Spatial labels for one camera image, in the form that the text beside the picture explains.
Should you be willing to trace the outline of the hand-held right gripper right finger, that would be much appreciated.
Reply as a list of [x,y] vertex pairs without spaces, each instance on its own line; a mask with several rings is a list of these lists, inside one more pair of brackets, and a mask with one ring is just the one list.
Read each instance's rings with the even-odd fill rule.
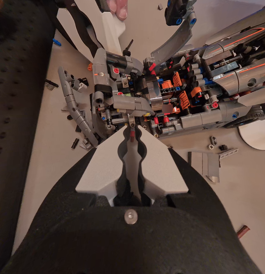
[[138,190],[143,206],[169,194],[189,191],[168,147],[142,126],[137,126]]

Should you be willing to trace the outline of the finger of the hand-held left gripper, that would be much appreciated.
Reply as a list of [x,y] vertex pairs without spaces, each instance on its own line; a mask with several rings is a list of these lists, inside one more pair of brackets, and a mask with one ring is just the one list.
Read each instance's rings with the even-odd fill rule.
[[125,23],[112,14],[107,1],[75,0],[86,30],[97,47],[122,55],[119,36],[125,31]]
[[77,4],[65,4],[64,8],[59,8],[57,19],[63,27],[70,44],[91,63],[102,44],[97,40],[94,27],[90,19],[78,7]]

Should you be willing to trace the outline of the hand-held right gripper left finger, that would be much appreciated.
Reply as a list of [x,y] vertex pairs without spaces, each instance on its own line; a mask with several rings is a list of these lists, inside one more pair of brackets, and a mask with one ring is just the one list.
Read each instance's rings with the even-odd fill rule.
[[129,204],[131,187],[123,159],[129,137],[130,127],[124,126],[97,147],[76,186],[77,192],[105,196],[111,206]]

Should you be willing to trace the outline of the grey lego car model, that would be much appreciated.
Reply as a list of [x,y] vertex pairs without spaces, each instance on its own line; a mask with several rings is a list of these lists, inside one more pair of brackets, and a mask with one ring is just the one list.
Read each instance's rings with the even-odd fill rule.
[[124,126],[156,138],[265,119],[265,6],[198,48],[186,45],[196,1],[168,1],[165,20],[180,26],[141,65],[99,49],[93,60],[92,123],[107,139]]

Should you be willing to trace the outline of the grey lego panel strip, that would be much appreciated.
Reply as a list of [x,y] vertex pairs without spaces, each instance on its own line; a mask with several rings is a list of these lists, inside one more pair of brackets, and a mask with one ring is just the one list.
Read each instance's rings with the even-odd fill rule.
[[81,114],[73,93],[73,90],[82,92],[84,90],[84,84],[80,83],[80,81],[72,74],[69,74],[66,70],[64,70],[62,66],[58,68],[58,74],[66,105],[71,117],[81,129],[87,139],[87,143],[96,148],[98,146],[98,140],[92,132],[92,129],[90,128],[85,117]]

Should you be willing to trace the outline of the thin black lego rod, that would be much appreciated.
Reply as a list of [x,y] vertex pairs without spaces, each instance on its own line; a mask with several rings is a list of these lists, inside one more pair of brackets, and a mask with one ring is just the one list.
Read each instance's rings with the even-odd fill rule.
[[128,44],[128,46],[123,50],[123,56],[128,56],[130,57],[131,56],[131,52],[130,52],[130,47],[133,43],[133,39],[130,41],[130,43]]

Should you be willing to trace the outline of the grey lego tile panel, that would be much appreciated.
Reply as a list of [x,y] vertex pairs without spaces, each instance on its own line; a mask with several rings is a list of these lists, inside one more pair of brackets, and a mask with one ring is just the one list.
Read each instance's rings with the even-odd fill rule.
[[188,152],[189,164],[203,177],[213,183],[220,182],[219,155],[203,152]]

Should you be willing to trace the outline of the brown lego axle pin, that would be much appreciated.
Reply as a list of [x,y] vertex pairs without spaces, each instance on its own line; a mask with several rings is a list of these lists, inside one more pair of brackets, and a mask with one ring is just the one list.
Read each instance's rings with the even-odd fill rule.
[[237,237],[240,239],[242,238],[248,231],[250,231],[250,228],[247,225],[243,225],[238,231],[237,231]]

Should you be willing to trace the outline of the dark perforated panel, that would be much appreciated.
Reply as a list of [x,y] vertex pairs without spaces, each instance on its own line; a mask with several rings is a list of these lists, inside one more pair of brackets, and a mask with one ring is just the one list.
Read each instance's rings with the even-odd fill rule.
[[9,258],[55,28],[41,1],[0,11],[0,261]]

